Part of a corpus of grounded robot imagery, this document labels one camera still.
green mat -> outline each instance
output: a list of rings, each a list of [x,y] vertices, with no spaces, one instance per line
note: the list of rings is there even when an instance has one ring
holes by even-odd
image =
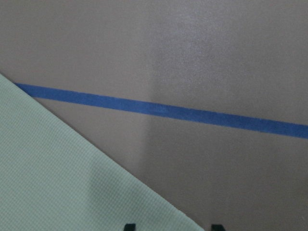
[[[0,75],[0,231],[122,231],[126,223],[203,230]]]

light green cloth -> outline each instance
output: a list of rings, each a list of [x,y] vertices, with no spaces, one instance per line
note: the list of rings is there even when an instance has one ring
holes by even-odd
[[[122,231],[126,223],[203,230],[0,75],[0,231]]]

table surface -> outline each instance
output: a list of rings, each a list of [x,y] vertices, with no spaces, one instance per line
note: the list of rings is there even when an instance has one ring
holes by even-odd
[[[308,125],[306,0],[0,0],[17,83]],[[37,99],[205,229],[308,229],[308,140]]]

